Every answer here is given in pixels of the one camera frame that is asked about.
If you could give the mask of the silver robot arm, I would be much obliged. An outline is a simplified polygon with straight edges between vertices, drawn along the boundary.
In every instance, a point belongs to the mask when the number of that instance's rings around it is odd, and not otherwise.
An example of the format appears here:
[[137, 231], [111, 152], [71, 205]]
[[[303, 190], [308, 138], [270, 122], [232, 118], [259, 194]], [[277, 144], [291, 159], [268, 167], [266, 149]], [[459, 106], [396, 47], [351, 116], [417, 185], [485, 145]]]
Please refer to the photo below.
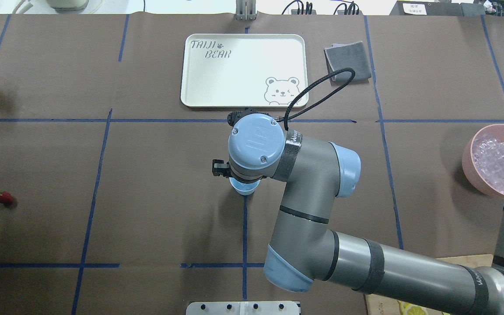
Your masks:
[[378, 294], [460, 315], [504, 315], [504, 202], [465, 178], [492, 123], [293, 123], [244, 116], [229, 134], [248, 198], [246, 257], [268, 293]]

